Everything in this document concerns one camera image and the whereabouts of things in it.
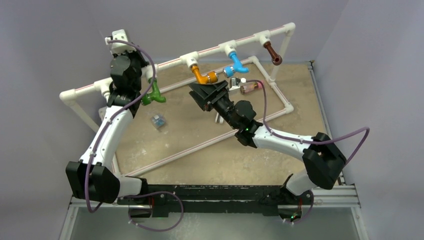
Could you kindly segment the orange faucet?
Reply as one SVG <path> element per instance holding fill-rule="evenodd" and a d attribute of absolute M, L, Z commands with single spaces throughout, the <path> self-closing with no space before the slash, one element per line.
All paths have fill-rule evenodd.
<path fill-rule="evenodd" d="M 194 74 L 196 81 L 199 84 L 214 84 L 218 81 L 218 75 L 216 72 L 211 71 L 208 72 L 206 75 L 202 75 L 197 64 L 193 64 L 192 66 L 190 66 L 190 70 Z"/>

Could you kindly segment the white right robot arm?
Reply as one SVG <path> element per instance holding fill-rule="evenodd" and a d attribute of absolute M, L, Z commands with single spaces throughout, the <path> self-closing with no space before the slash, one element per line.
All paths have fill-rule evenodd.
<path fill-rule="evenodd" d="M 280 196 L 284 202 L 292 204 L 314 188 L 334 187 L 347 159 L 327 134 L 295 135 L 270 128 L 265 119 L 255 119 L 257 113 L 250 101 L 230 99 L 225 80 L 191 83 L 189 87 L 196 104 L 205 112 L 215 110 L 236 131 L 235 137 L 243 146 L 273 150 L 303 162 L 305 169 L 289 176 L 282 186 Z"/>

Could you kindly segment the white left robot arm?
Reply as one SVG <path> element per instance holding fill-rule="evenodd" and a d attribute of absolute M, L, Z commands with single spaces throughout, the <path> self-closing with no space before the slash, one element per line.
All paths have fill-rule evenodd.
<path fill-rule="evenodd" d="M 142 205 L 149 199 L 145 179 L 117 176 L 112 166 L 123 133 L 139 109 L 142 68 L 148 63 L 139 52 L 125 51 L 113 54 L 110 65 L 110 95 L 100 129 L 80 159 L 67 164 L 65 173 L 73 196 L 87 203 L 111 204 L 129 196 Z"/>

